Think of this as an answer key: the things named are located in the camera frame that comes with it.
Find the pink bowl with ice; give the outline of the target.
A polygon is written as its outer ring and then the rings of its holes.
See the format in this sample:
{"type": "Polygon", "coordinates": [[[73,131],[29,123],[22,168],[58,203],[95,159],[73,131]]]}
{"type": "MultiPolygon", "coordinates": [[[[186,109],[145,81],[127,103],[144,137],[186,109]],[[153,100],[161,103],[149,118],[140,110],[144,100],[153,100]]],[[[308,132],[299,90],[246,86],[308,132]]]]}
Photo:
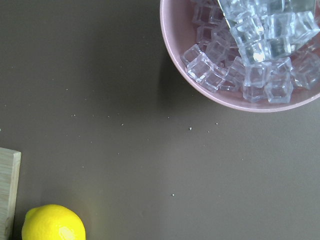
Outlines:
{"type": "Polygon", "coordinates": [[[194,82],[181,60],[181,54],[196,42],[196,30],[192,24],[193,7],[189,0],[161,0],[159,19],[165,47],[173,64],[186,82],[201,95],[228,108],[254,113],[287,111],[320,98],[320,85],[317,84],[311,90],[294,91],[287,104],[269,104],[266,100],[250,103],[243,99],[241,92],[211,93],[194,82]]]}

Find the yellow lemon right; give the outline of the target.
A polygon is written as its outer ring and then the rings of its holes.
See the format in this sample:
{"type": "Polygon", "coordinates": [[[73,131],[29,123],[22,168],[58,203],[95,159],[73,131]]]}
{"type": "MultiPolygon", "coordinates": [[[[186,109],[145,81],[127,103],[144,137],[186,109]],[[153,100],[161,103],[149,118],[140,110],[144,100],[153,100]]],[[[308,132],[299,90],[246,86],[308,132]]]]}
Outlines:
{"type": "Polygon", "coordinates": [[[23,240],[85,240],[86,230],[72,210],[47,204],[26,213],[21,237],[23,240]]]}

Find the wooden cutting board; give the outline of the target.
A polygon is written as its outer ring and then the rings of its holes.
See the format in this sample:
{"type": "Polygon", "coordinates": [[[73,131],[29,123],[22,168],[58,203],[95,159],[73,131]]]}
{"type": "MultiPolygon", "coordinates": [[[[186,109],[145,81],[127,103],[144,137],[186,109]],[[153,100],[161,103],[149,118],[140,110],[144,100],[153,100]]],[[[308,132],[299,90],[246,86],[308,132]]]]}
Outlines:
{"type": "Polygon", "coordinates": [[[0,149],[0,238],[10,240],[12,236],[21,152],[0,149]]]}

